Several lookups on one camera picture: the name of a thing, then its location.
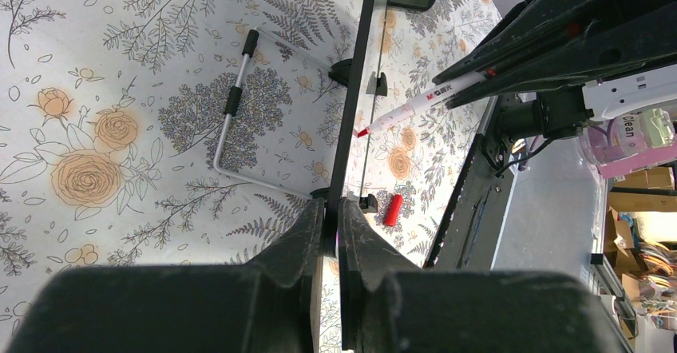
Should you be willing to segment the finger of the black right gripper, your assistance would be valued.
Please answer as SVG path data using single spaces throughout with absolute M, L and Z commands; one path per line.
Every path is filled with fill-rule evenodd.
M 676 63 L 676 3 L 625 6 L 605 2 L 539 22 L 521 12 L 504 18 L 467 57 L 449 67 L 451 81 L 487 77 L 446 101 L 447 109 L 503 93 L 544 92 L 614 80 Z
M 614 79 L 676 63 L 676 0 L 524 0 L 440 84 L 470 71 L 494 84 Z

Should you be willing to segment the small white whiteboard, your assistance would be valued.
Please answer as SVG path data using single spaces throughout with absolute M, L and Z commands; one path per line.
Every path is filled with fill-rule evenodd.
M 282 185 L 272 184 L 258 178 L 240 174 L 236 171 L 224 169 L 220 164 L 220 158 L 226 144 L 229 126 L 232 123 L 232 118 L 236 116 L 240 105 L 240 99 L 243 93 L 241 85 L 244 72 L 247 63 L 256 48 L 258 38 L 263 33 L 263 29 L 261 28 L 250 30 L 247 34 L 242 52 L 243 58 L 240 71 L 237 75 L 235 84 L 228 90 L 228 97 L 224 109 L 224 121 L 220 136 L 216 142 L 216 151 L 212 158 L 212 168 L 227 177 L 271 188 L 298 198 L 324 199 L 327 209 L 324 211 L 320 251 L 325 256 L 336 257 L 338 255 L 338 202 L 345 183 L 351 142 L 352 139 L 356 137 L 354 134 L 354 119 L 358 109 L 358 100 L 362 95 L 360 89 L 367 86 L 367 83 L 362 79 L 362 73 L 366 70 L 366 64 L 369 61 L 367 52 L 371 42 L 370 36 L 377 32 L 372 26 L 375 22 L 374 11 L 380 7 L 386 7 L 386 0 L 362 1 L 362 11 L 359 17 L 358 33 L 354 44 L 353 56 L 349 59 L 334 63 L 328 69 L 329 78 L 346 87 L 346 97 L 343 99 L 343 111 L 338 134 L 335 163 L 331 175 L 331 183 L 328 188 L 319 189 L 306 194 L 285 188 Z

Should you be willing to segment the white marker pen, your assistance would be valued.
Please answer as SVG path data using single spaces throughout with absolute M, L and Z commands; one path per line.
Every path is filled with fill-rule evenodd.
M 421 115 L 429 110 L 434 105 L 449 100 L 451 97 L 458 95 L 461 91 L 469 87 L 481 83 L 487 79 L 481 73 L 469 72 L 460 77 L 456 77 L 451 81 L 446 81 L 440 85 L 418 94 L 409 99 L 403 105 L 396 109 L 381 115 L 378 119 L 368 125 L 366 128 L 359 131 L 357 138 L 365 137 L 384 129 L 389 129 L 400 122 L 410 119 L 416 115 Z

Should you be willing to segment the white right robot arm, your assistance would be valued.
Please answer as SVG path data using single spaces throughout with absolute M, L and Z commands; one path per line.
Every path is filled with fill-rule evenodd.
M 448 109 L 499 96 L 493 137 L 574 137 L 676 97 L 676 0 L 524 0 L 434 83 L 472 73 Z

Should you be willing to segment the red marker cap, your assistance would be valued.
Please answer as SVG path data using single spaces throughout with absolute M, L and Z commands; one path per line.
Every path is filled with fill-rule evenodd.
M 402 203 L 403 196 L 401 194 L 394 194 L 383 217 L 383 224 L 385 226 L 394 227 L 397 224 Z

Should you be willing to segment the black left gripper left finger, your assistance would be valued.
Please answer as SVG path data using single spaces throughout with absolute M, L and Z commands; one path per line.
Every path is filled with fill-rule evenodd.
M 11 352 L 315 352 L 324 202 L 245 264 L 83 268 L 55 276 Z

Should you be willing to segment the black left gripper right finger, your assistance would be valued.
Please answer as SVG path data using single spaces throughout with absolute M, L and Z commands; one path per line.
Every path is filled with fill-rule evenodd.
M 355 352 L 626 352 L 600 298 L 558 272 L 413 264 L 357 203 L 337 208 L 342 346 Z

